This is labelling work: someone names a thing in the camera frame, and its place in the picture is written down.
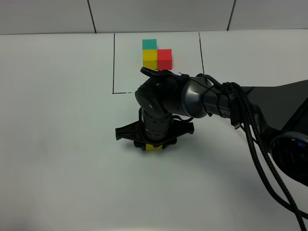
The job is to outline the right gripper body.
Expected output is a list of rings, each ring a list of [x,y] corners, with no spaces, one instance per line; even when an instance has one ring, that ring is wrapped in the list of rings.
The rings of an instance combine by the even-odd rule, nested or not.
[[[139,109],[139,120],[115,129],[116,139],[127,139],[145,144],[163,145],[172,139],[194,133],[193,118],[182,119],[178,115],[167,113],[161,118],[148,115]]]

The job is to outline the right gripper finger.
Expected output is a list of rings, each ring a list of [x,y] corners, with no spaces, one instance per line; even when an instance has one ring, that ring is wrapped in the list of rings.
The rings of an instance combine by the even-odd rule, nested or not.
[[[162,149],[167,148],[168,146],[175,145],[177,143],[177,139],[169,140],[168,142],[162,145]]]
[[[146,150],[146,144],[138,141],[134,141],[134,146],[136,148],[140,148],[141,150],[145,151]]]

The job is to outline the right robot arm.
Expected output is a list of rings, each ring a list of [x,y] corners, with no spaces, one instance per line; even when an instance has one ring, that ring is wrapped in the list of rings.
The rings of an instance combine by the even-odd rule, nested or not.
[[[233,126],[242,124],[240,96],[247,97],[258,135],[279,169],[304,185],[308,183],[308,83],[277,87],[241,87],[220,84],[209,75],[195,77],[170,71],[142,69],[148,79],[137,89],[139,120],[117,128],[117,139],[128,139],[142,149],[147,144],[168,146],[177,137],[193,133],[193,124],[177,115],[202,118],[218,115]]]

